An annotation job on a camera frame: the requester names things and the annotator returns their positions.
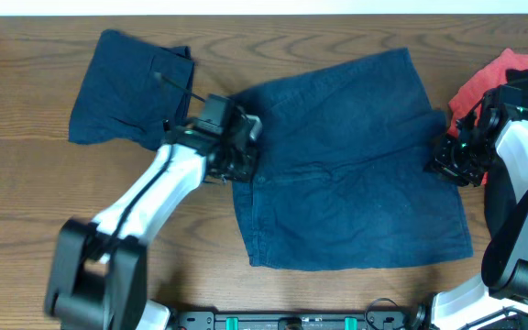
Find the navy blue shorts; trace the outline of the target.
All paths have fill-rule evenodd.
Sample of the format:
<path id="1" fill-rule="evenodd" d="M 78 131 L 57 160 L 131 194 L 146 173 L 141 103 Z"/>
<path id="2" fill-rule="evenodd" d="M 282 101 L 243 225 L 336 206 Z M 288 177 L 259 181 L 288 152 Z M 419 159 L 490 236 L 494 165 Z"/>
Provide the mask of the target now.
<path id="1" fill-rule="evenodd" d="M 425 168 L 447 122 L 407 49 L 266 82 L 235 100 L 263 125 L 254 177 L 233 185 L 251 266 L 388 269 L 472 256 L 457 187 Z"/>

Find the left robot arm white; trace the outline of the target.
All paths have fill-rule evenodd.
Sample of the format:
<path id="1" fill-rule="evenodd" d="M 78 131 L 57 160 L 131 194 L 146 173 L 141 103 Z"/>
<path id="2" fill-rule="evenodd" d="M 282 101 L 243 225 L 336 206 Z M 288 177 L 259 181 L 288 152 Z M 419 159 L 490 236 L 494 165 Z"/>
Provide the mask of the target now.
<path id="1" fill-rule="evenodd" d="M 164 329 L 171 312 L 148 297 L 148 247 L 205 177 L 247 182 L 260 126 L 221 135 L 168 131 L 156 157 L 115 203 L 90 222 L 61 228 L 44 300 L 64 329 Z"/>

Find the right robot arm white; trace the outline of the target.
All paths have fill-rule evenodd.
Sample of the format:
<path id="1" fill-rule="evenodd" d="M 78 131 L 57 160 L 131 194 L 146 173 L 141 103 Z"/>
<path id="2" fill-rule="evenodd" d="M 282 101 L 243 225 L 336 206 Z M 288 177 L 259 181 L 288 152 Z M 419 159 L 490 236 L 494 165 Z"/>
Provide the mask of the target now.
<path id="1" fill-rule="evenodd" d="M 481 272 L 421 306 L 415 329 L 517 329 L 528 321 L 528 106 L 521 89 L 485 92 L 444 135 L 426 170 L 457 186 L 488 185 Z"/>

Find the red garment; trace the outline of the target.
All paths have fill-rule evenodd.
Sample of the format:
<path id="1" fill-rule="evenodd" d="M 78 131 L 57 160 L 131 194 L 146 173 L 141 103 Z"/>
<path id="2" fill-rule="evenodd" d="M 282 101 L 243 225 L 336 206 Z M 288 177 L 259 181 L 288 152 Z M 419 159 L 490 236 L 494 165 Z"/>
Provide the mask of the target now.
<path id="1" fill-rule="evenodd" d="M 452 123 L 447 134 L 487 151 L 485 176 L 499 157 L 498 145 L 504 138 L 513 138 L 519 149 L 528 150 L 528 108 L 522 105 L 523 91 L 507 84 L 509 69 L 527 70 L 528 54 L 506 49 L 448 103 Z"/>

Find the black garment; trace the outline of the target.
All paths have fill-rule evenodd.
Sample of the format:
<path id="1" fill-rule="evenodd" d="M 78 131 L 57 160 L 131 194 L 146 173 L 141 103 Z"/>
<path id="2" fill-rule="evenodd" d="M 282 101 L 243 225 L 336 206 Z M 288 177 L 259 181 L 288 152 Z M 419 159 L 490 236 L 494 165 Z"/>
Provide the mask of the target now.
<path id="1" fill-rule="evenodd" d="M 522 90 L 522 105 L 528 108 L 528 69 L 508 69 L 506 79 L 507 84 Z M 484 204 L 486 223 L 490 236 L 494 237 L 508 218 L 509 212 L 517 204 L 509 173 L 499 160 L 493 163 L 488 172 Z"/>

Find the folded navy cloth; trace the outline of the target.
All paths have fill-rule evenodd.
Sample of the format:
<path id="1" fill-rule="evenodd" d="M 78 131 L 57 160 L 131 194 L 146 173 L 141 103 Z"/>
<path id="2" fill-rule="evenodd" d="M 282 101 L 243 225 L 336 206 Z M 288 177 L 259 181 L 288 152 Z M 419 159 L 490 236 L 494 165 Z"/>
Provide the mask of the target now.
<path id="1" fill-rule="evenodd" d="M 164 48 L 114 29 L 103 31 L 71 111 L 68 140 L 115 138 L 157 150 L 163 124 L 188 114 L 195 62 L 188 46 Z"/>

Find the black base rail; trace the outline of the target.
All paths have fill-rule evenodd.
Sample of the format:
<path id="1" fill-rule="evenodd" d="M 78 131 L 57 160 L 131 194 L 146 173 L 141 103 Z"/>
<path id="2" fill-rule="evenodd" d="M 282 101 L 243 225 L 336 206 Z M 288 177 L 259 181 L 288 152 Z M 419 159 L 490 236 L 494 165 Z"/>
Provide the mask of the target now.
<path id="1" fill-rule="evenodd" d="M 173 311 L 166 330 L 428 330 L 425 305 L 414 309 L 379 298 L 363 311 Z"/>

